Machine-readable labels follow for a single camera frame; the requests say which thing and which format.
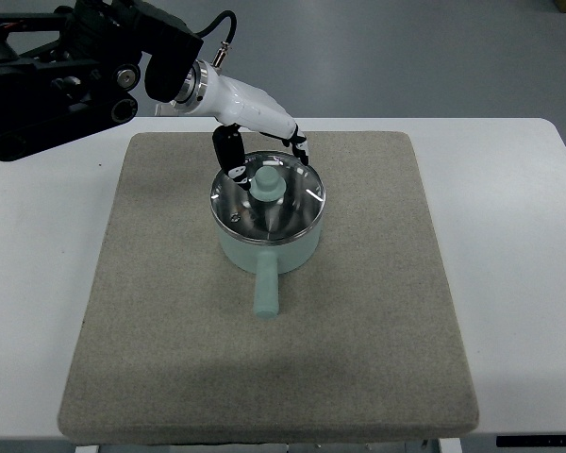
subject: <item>pot handle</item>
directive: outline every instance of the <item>pot handle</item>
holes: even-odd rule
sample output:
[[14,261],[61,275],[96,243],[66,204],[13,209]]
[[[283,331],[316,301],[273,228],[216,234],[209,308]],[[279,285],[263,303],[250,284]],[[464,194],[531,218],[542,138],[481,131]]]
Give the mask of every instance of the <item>pot handle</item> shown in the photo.
[[254,314],[260,319],[273,319],[279,313],[279,273],[273,250],[258,252]]

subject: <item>white table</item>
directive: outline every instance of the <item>white table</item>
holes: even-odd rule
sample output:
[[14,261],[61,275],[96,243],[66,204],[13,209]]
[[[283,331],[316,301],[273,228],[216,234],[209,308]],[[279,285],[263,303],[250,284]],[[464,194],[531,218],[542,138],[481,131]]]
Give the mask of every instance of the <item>white table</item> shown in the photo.
[[[476,433],[566,433],[566,148],[555,127],[539,119],[298,123],[409,135],[474,377]],[[58,408],[130,138],[216,126],[137,118],[0,162],[0,439],[62,437]]]

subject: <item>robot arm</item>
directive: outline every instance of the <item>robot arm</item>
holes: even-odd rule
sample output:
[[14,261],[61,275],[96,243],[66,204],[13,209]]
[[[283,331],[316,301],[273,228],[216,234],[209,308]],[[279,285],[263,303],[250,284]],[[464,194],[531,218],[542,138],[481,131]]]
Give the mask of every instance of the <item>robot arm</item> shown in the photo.
[[[212,64],[196,60],[202,38],[224,17],[231,19],[224,52]],[[228,174],[240,172],[240,148],[221,137],[234,137],[240,126],[291,144],[294,155],[308,163],[306,137],[272,97],[219,75],[235,26],[234,14],[225,11],[193,33],[142,0],[110,5],[76,0],[74,8],[59,7],[52,14],[0,14],[0,160],[20,159],[130,121],[138,105],[128,92],[141,78],[138,64],[146,52],[151,59],[144,85],[150,97],[172,101],[182,115],[213,116],[223,124],[214,144]],[[56,30],[59,38],[22,55],[7,44],[9,33],[39,30]],[[237,156],[235,167],[229,168],[229,154]]]
[[213,116],[223,124],[213,142],[225,173],[249,190],[241,126],[291,145],[293,154],[308,165],[308,142],[293,118],[264,90],[220,75],[219,69],[196,61],[171,106],[178,115]]

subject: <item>black cable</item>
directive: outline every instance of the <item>black cable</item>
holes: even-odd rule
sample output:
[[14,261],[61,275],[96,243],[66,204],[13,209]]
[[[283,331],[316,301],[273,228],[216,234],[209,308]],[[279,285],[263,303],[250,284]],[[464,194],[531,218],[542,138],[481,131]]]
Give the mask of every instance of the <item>black cable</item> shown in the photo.
[[230,29],[228,30],[228,35],[226,36],[226,41],[229,44],[231,44],[233,42],[233,37],[235,36],[235,30],[237,29],[237,16],[235,16],[235,13],[233,11],[223,11],[220,14],[218,14],[218,16],[216,17],[216,19],[214,19],[210,25],[208,25],[206,28],[204,28],[201,31],[198,31],[197,33],[195,33],[195,35],[197,35],[199,38],[205,38],[209,33],[211,33],[212,31],[214,31],[214,29],[220,25],[220,23],[226,18],[228,17],[230,19]]

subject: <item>pot lid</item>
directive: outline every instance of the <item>pot lid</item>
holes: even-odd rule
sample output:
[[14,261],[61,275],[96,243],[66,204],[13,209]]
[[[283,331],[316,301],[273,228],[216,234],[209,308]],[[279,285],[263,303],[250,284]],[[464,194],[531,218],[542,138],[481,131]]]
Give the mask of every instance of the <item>pot lid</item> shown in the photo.
[[222,171],[211,187],[211,211],[219,226],[247,243],[289,243],[321,219],[325,187],[310,166],[290,154],[260,151],[245,156],[252,188],[239,187]]

